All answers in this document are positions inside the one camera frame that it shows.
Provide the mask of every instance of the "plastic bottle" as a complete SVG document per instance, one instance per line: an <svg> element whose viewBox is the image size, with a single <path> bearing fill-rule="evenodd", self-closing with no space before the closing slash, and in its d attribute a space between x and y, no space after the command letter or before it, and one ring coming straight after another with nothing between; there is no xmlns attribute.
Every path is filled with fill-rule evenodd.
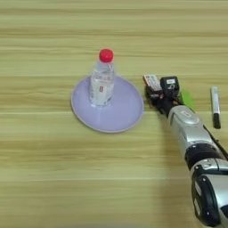
<svg viewBox="0 0 228 228"><path fill-rule="evenodd" d="M116 74L112 62L113 52L103 49L99 57L91 75L90 102L93 106L104 107L111 100Z"/></svg>

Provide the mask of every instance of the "plate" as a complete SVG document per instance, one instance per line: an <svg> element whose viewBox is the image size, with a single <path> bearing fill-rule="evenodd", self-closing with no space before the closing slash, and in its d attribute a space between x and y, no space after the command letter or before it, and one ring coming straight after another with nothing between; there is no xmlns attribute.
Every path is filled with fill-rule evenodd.
<svg viewBox="0 0 228 228"><path fill-rule="evenodd" d="M89 100L90 77L80 81L71 96L76 116L87 126L105 133L123 132L135 126L143 115L143 98L122 77L115 77L110 103L93 107Z"/></svg>

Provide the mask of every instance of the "metallic robot arm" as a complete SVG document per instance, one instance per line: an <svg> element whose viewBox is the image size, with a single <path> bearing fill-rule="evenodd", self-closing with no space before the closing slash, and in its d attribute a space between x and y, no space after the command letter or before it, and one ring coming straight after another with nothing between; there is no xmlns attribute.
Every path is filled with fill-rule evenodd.
<svg viewBox="0 0 228 228"><path fill-rule="evenodd" d="M169 88L176 88L177 94L179 84L178 88L170 86L164 89L162 86L159 92L146 86L145 93L150 103L166 114L180 144L182 157L191 173L195 215L204 225L228 228L228 156L221 152L222 147L200 118L182 105Z"/></svg>

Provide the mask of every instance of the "pen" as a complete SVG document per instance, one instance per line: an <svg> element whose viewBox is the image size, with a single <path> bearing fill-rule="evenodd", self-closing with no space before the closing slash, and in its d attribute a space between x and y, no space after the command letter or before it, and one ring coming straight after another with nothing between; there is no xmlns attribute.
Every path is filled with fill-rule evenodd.
<svg viewBox="0 0 228 228"><path fill-rule="evenodd" d="M212 102L212 111L213 111L213 125L214 128L220 129L220 108L219 108L219 100L218 100L218 89L216 86L212 86L210 89L211 92L211 102Z"/></svg>

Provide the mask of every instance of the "red bottle cap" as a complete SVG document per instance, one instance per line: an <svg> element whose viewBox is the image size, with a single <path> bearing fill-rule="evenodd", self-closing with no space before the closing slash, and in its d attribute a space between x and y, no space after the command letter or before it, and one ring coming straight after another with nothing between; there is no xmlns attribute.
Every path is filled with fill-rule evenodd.
<svg viewBox="0 0 228 228"><path fill-rule="evenodd" d="M110 49L103 49L100 51L100 61L111 62L113 59L113 52Z"/></svg>

